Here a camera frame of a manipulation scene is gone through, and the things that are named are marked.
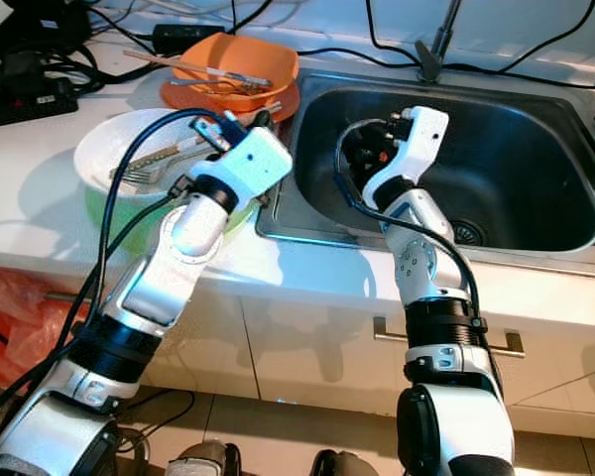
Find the robot right leg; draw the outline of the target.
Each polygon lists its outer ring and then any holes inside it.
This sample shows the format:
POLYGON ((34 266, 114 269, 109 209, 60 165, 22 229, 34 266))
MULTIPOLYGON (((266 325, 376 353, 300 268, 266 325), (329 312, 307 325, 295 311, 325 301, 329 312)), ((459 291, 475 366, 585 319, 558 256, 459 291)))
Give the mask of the robot right leg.
POLYGON ((348 450, 324 449, 316 454, 309 476, 380 476, 369 462, 348 450))

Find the black power adapter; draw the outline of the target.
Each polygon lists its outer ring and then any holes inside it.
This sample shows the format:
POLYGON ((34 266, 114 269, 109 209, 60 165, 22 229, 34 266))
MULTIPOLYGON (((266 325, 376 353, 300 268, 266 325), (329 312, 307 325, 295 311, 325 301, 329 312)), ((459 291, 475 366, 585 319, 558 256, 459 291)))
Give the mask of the black power adapter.
POLYGON ((225 33, 222 26, 179 26, 179 24, 158 24, 153 28, 151 42, 159 56, 182 55, 185 50, 205 38, 225 33))

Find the robot left leg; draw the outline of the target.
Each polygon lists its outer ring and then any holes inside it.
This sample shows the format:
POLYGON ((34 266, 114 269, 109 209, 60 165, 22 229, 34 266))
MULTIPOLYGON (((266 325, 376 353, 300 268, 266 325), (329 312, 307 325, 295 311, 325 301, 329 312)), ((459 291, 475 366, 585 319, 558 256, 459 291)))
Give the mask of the robot left leg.
POLYGON ((242 476, 242 457, 234 443, 210 439, 185 449, 168 462, 165 476, 242 476))

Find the white kitchen cabinet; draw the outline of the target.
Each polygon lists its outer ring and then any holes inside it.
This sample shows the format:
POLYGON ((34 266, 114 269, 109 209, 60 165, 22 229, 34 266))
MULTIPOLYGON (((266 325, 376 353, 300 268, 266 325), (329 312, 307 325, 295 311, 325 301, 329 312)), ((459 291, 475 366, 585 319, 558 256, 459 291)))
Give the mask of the white kitchen cabinet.
MULTIPOLYGON (((143 384, 391 417, 405 343, 376 340, 373 317, 405 334, 392 278, 361 260, 349 295, 248 286, 207 274, 143 384)), ((595 280, 475 268, 492 344, 523 336, 528 358, 497 355, 514 427, 595 438, 595 280)))

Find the red plastic bag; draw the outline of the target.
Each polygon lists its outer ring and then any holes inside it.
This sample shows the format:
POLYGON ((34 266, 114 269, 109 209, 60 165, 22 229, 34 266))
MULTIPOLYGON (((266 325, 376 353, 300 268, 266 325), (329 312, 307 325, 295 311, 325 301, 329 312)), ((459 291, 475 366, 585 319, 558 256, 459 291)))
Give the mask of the red plastic bag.
POLYGON ((52 352, 69 303, 47 294, 61 291, 35 274, 0 268, 0 387, 11 385, 52 352))

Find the white ceramic bowl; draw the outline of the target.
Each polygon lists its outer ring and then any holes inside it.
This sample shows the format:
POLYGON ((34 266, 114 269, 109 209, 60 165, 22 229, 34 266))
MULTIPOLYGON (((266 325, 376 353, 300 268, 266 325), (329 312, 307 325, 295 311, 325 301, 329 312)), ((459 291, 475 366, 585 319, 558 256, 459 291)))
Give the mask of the white ceramic bowl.
MULTIPOLYGON (((139 130, 139 127, 135 127, 134 130, 125 126, 117 127, 121 126, 121 121, 115 119, 119 118, 119 115, 116 115, 116 117, 107 119, 107 121, 94 127, 93 130, 87 133, 87 136, 79 142, 79 145, 75 147, 74 154, 72 154, 72 162, 74 163, 75 171, 78 173, 81 181, 84 182, 87 204, 94 205, 94 207, 102 207, 104 199, 106 199, 107 191, 110 189, 113 174, 115 174, 117 165, 119 165, 122 158, 124 158, 125 151, 129 149, 131 142, 133 142, 135 137, 145 130, 149 124, 156 122, 157 119, 165 117, 165 115, 172 112, 172 110, 168 108, 152 109, 166 109, 167 112, 159 115, 159 117, 153 117, 153 115, 144 117, 144 115, 140 115, 140 117, 145 119, 143 123, 140 123, 143 124, 143 126, 139 126, 142 127, 142 130, 139 130)), ((179 119, 179 121, 172 124, 167 124, 162 130, 175 130, 176 127, 183 126, 183 124, 180 124, 183 121, 192 122, 192 118, 179 119)), ((158 140, 174 138, 171 137, 174 133, 162 133, 162 130, 154 133, 154 135, 158 137, 158 140)), ((156 146, 157 142, 151 141, 154 135, 149 137, 147 141, 144 141, 143 145, 139 147, 136 153, 145 149, 145 147, 143 147, 145 142, 153 144, 153 146, 149 146, 153 147, 153 149, 159 147, 156 146)), ((201 159, 198 161, 202 162, 202 160, 206 159, 207 155, 210 154, 206 154, 197 159, 201 159)), ((188 159, 187 162, 179 165, 176 178, 182 176, 183 173, 188 172, 190 167, 196 163, 197 162, 194 162, 193 159, 188 159)), ((174 185, 174 182, 165 186, 135 186, 134 184, 121 182, 119 185, 117 204, 134 204, 136 207, 143 207, 144 204, 153 202, 153 200, 156 200, 159 196, 165 195, 168 187, 171 185, 174 185)))

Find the black sink faucet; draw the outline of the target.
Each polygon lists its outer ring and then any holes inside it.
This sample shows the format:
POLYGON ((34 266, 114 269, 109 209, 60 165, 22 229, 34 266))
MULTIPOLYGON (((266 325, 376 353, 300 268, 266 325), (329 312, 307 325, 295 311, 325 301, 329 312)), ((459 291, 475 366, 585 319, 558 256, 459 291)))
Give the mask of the black sink faucet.
POLYGON ((418 81, 420 83, 438 83, 443 70, 444 55, 453 37, 453 23, 459 14, 462 0, 450 0, 442 23, 436 31, 432 42, 416 41, 416 58, 418 59, 418 81))

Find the orange plate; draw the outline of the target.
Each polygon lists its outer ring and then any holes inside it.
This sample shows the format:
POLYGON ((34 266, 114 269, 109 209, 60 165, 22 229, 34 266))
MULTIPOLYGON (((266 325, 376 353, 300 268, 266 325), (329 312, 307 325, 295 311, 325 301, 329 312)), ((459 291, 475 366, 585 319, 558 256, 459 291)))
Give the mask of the orange plate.
MULTIPOLYGON (((172 109, 203 108, 212 110, 212 112, 231 112, 237 115, 238 119, 252 121, 254 115, 261 112, 262 107, 251 110, 225 108, 219 103, 219 95, 205 94, 196 89, 197 85, 207 82, 212 87, 226 85, 228 89, 233 89, 228 80, 183 80, 183 78, 171 77, 170 81, 162 83, 159 87, 159 95, 167 107, 172 109)), ((296 86, 290 85, 284 91, 279 92, 275 98, 269 100, 265 109, 269 110, 272 119, 276 123, 288 121, 300 109, 301 98, 300 90, 296 86)))

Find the stainless steel sink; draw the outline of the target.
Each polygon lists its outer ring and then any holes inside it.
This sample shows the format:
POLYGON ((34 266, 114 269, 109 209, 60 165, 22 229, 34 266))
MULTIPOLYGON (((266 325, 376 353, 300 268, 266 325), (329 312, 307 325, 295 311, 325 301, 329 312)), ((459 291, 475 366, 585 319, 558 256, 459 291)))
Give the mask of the stainless steel sink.
POLYGON ((271 191, 257 230, 270 239, 383 250, 379 223, 333 181, 333 147, 356 121, 406 107, 450 115, 421 184, 469 260, 595 276, 595 140, 569 101, 304 69, 288 142, 293 172, 271 191))

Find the orange bowl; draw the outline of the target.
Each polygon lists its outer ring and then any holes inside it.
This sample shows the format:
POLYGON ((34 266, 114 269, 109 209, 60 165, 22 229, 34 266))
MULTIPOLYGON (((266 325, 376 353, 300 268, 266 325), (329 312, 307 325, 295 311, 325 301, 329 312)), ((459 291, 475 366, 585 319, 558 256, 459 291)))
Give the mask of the orange bowl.
MULTIPOLYGON (((219 33, 199 41, 179 56, 185 63, 225 69, 229 72, 266 78, 272 83, 267 92, 256 95, 217 95, 217 99, 270 99, 288 87, 298 76, 300 59, 297 51, 258 38, 219 33)), ((207 80, 214 76, 174 68, 174 77, 207 80)))

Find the black electronic box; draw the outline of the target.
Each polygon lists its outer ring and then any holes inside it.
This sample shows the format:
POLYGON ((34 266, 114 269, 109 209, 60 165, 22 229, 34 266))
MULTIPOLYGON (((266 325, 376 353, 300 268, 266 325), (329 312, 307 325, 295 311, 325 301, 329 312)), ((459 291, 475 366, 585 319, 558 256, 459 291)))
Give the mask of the black electronic box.
POLYGON ((70 49, 92 36, 83 0, 0 0, 0 51, 44 42, 70 49))

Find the robot leg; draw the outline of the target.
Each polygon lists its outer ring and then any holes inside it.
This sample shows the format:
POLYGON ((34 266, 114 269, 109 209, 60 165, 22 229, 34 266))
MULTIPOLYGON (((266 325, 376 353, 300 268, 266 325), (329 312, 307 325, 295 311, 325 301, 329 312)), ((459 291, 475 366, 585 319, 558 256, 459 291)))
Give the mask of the robot leg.
POLYGON ((348 450, 324 449, 316 454, 309 476, 380 476, 369 462, 348 450))
POLYGON ((185 449, 168 462, 165 476, 242 476, 242 457, 234 443, 210 439, 185 449))

